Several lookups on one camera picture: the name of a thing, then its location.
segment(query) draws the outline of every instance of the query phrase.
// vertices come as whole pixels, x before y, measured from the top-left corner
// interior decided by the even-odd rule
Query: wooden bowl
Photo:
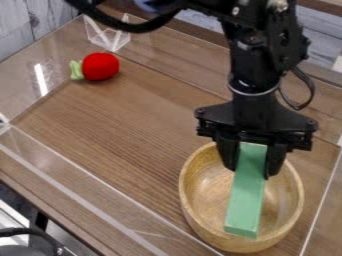
[[[222,166],[214,143],[209,143],[192,154],[181,169],[181,208],[189,226],[206,243],[228,252],[253,253],[275,245],[297,221],[303,185],[285,160],[280,173],[265,182],[259,236],[251,239],[222,230],[232,178],[233,172]]]

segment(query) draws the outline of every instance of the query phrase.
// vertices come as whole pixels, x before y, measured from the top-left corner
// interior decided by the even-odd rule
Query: bowl rim
[[[217,232],[217,230],[214,230],[213,228],[210,228],[209,226],[206,226],[202,222],[198,222],[197,220],[200,219],[198,215],[193,212],[190,204],[188,202],[188,198],[186,198],[186,194],[185,194],[185,188],[184,188],[184,177],[185,177],[185,173],[188,170],[188,166],[192,163],[193,159],[197,157],[197,155],[208,150],[209,148],[214,147],[216,143],[210,142],[205,145],[202,145],[188,157],[182,167],[181,167],[181,171],[180,171],[180,175],[178,175],[178,197],[180,197],[180,204],[181,204],[181,208],[185,211],[186,215],[190,217],[192,221],[196,223],[196,225],[200,226],[200,228],[202,228],[204,230],[206,230],[210,234],[213,234],[216,237],[220,237],[222,239],[226,239],[226,237],[224,236],[224,234],[229,234],[225,232]],[[243,237],[244,239],[249,240],[251,242],[253,241],[255,243],[259,242],[265,242],[268,240],[273,240],[275,237],[280,237],[283,236],[292,228],[293,224],[296,223],[299,216],[301,214],[303,211],[303,204],[304,204],[304,190],[303,190],[303,183],[299,177],[299,174],[292,166],[292,164],[289,163],[289,161],[285,159],[284,160],[284,164],[288,167],[288,171],[293,177],[295,183],[296,183],[296,191],[297,191],[297,203],[296,203],[296,208],[295,211],[288,219],[288,222],[280,226],[280,228],[277,230],[273,230],[272,232],[269,232],[268,234],[263,235],[263,236],[257,236],[256,239],[252,238],[247,238]]]

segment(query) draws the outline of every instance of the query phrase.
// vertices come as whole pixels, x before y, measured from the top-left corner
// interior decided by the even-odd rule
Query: green block
[[[263,206],[267,146],[240,143],[240,153],[224,221],[224,231],[256,238]]]

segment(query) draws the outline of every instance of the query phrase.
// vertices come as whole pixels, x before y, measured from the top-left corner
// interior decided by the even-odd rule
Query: red toy
[[[109,53],[92,53],[82,61],[70,61],[70,79],[100,81],[114,76],[120,69],[118,59]]]

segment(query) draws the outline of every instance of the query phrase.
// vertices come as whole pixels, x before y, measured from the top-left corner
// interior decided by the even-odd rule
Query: wooden table
[[[162,28],[132,36],[117,53],[121,72],[113,79],[69,81],[68,61],[93,51],[100,49],[86,41],[78,18],[0,65],[0,109],[11,119],[0,137],[0,179],[104,255],[216,255],[185,223],[177,177],[186,157],[208,142],[194,135],[193,108],[230,99],[228,49]],[[41,73],[42,85],[55,89],[37,101]],[[342,91],[313,80],[317,93],[303,114],[320,130],[312,152],[288,155],[304,184],[304,211],[287,238],[255,255],[299,255],[303,248],[307,255],[342,253],[329,235],[340,235],[342,223],[331,214],[319,215],[329,228],[305,243],[342,133]],[[303,99],[292,75],[284,87]],[[340,182],[333,179],[336,190]]]

